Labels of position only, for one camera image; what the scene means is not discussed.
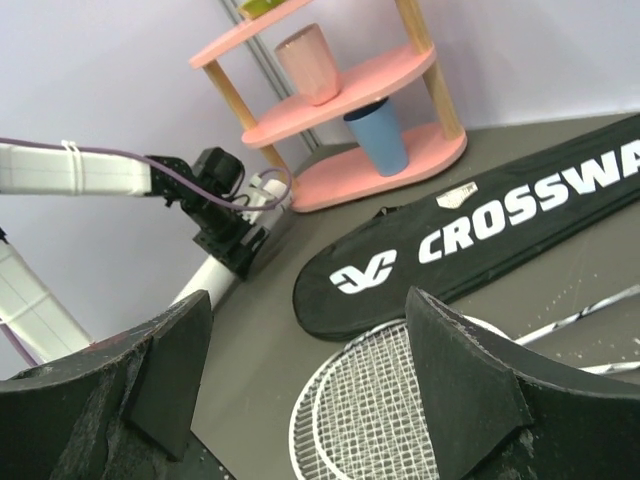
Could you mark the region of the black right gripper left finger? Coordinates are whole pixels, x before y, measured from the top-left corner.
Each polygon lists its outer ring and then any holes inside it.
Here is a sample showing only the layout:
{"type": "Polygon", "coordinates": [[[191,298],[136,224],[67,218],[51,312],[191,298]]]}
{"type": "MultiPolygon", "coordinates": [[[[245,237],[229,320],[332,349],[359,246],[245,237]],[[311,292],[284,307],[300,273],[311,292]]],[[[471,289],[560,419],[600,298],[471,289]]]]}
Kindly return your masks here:
{"type": "Polygon", "coordinates": [[[199,290],[2,381],[2,478],[169,478],[187,449],[212,326],[199,290]]]}

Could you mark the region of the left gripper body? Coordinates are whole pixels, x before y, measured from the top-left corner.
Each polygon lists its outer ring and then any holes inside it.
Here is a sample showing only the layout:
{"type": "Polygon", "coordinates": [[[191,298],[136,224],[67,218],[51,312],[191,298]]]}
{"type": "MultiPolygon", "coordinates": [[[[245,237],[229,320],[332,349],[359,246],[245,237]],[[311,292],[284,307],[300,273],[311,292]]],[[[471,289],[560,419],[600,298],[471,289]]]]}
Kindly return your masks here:
{"type": "Polygon", "coordinates": [[[200,227],[194,242],[231,273],[245,280],[251,265],[268,238],[268,230],[251,225],[239,214],[214,209],[212,215],[194,214],[200,227]]]}

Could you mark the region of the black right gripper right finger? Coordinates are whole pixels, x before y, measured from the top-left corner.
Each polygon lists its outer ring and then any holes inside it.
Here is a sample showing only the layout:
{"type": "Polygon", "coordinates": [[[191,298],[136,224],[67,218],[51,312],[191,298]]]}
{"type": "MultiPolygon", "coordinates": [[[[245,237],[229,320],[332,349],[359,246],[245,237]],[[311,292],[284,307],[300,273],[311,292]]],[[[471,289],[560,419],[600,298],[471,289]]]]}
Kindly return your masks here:
{"type": "Polygon", "coordinates": [[[519,346],[418,287],[405,313],[441,478],[638,478],[638,385],[519,346]]]}

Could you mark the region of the black Crossway racket bag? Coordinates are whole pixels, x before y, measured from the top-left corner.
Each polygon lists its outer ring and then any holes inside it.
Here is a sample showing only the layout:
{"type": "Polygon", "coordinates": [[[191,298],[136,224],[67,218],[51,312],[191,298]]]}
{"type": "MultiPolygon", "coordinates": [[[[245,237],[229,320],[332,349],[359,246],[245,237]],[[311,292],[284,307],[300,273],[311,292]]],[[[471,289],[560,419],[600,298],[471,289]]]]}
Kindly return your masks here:
{"type": "Polygon", "coordinates": [[[304,265],[296,320],[316,338],[350,340],[401,318],[412,287],[458,300],[638,198],[631,116],[380,210],[304,265]]]}

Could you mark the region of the white shuttlecock tube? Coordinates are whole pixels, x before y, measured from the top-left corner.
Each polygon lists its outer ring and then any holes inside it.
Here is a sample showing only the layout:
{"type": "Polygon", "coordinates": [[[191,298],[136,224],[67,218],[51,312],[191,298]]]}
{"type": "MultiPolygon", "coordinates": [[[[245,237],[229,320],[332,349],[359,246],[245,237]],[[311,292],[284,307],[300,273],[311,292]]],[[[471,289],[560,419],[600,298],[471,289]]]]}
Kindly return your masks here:
{"type": "Polygon", "coordinates": [[[214,310],[234,284],[246,278],[257,253],[288,210],[291,201],[292,194],[284,182],[275,178],[263,180],[255,175],[240,198],[233,203],[241,207],[258,207],[276,202],[275,207],[265,211],[236,211],[249,230],[242,233],[238,240],[226,245],[215,245],[207,241],[204,234],[198,233],[195,240],[208,256],[170,306],[203,290],[208,293],[211,309],[214,310]]]}

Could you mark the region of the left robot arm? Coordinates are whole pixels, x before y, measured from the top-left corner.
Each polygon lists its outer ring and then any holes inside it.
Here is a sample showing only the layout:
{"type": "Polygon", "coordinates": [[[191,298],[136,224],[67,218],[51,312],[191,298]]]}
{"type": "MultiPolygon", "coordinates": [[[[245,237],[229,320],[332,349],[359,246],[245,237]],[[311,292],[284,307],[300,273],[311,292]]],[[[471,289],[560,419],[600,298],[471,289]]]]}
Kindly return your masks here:
{"type": "Polygon", "coordinates": [[[1,335],[29,366],[244,279],[289,198],[225,150],[194,163],[1,143],[1,335]]]}

